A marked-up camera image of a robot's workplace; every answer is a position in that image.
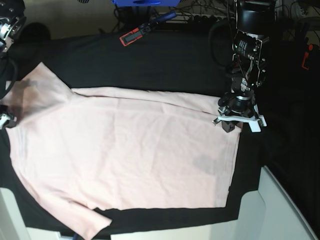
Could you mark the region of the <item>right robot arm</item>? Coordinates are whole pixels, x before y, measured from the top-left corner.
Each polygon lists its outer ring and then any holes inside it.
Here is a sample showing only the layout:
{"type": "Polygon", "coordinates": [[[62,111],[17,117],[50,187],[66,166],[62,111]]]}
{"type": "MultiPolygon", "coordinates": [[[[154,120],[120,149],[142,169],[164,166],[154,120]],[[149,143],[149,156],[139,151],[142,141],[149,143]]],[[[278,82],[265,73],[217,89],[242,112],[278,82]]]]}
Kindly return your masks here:
{"type": "Polygon", "coordinates": [[[9,49],[23,28],[26,17],[22,0],[0,2],[0,98],[3,99],[18,79],[18,67],[9,57],[9,49]]]}

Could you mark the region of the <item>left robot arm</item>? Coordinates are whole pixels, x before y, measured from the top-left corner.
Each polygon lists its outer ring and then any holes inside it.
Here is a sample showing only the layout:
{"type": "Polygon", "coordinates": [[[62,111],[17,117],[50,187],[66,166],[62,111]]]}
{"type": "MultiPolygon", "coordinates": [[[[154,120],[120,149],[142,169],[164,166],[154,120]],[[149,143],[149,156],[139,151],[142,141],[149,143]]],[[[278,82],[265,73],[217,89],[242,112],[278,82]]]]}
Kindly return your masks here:
{"type": "Polygon", "coordinates": [[[214,50],[212,60],[231,79],[230,90],[218,101],[218,117],[213,121],[221,124],[227,133],[237,124],[247,123],[253,133],[267,126],[265,117],[259,113],[256,89],[265,81],[268,62],[271,28],[275,23],[274,0],[236,0],[235,19],[227,16],[215,23],[209,33],[227,27],[230,33],[232,60],[223,64],[214,50]]]}

